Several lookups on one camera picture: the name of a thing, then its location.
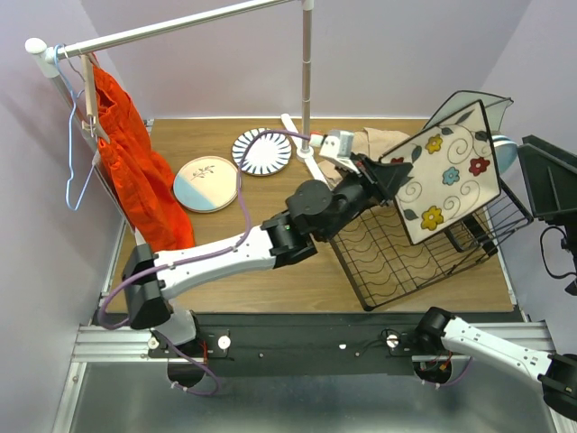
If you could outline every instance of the black wire dish rack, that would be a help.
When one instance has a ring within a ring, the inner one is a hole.
[[[500,185],[487,206],[421,244],[410,244],[394,206],[366,210],[341,230],[331,246],[362,307],[371,311],[484,263],[531,224],[530,212]]]

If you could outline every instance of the red fabric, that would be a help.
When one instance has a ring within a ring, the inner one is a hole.
[[[98,150],[120,204],[153,251],[194,246],[188,215],[172,195],[174,174],[151,149],[151,139],[130,96],[116,80],[94,67],[98,117],[110,143]]]

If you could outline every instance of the screw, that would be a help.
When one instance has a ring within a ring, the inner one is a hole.
[[[398,336],[395,334],[390,334],[387,336],[387,346],[394,349],[398,346]]]
[[[149,349],[154,350],[158,349],[160,343],[159,340],[157,340],[154,336],[151,336],[146,345],[148,346]]]
[[[222,350],[226,350],[231,346],[231,338],[229,336],[221,336],[218,338],[218,347]]]

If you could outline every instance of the white wall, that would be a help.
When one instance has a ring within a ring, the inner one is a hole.
[[[81,0],[120,32],[234,0]],[[317,0],[313,115],[432,114],[479,88],[530,0]],[[300,2],[109,50],[146,116],[300,113]]]
[[[66,208],[69,111],[24,50],[32,36],[50,45],[95,37],[78,0],[4,2],[0,28],[0,430],[44,433],[78,324],[96,307],[120,217],[97,180],[77,213]],[[91,155],[76,145],[83,180]]]
[[[515,100],[505,115],[503,132],[517,139],[536,135],[577,153],[577,3],[572,0],[535,0],[503,51],[483,88]],[[527,203],[518,164],[505,180]],[[577,352],[577,298],[563,289],[571,281],[551,279],[539,250],[546,227],[534,223],[504,244],[503,252],[519,303],[533,320],[546,318],[557,349]],[[573,271],[572,257],[559,247],[559,235],[546,242],[547,263],[555,273]]]

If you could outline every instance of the gray floor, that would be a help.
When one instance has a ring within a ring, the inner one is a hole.
[[[387,375],[234,378],[215,397],[169,387],[162,364],[88,367],[76,433],[554,432],[540,397],[480,363],[439,391]],[[203,380],[200,386],[210,386]]]

